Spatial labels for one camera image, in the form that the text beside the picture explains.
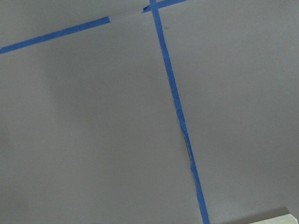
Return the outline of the wooden cutting board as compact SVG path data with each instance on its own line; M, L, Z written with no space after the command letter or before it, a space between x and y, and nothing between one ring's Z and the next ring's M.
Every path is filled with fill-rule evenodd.
M253 222L250 224L298 224L296 217L291 214L286 214L274 218L269 218L257 222Z

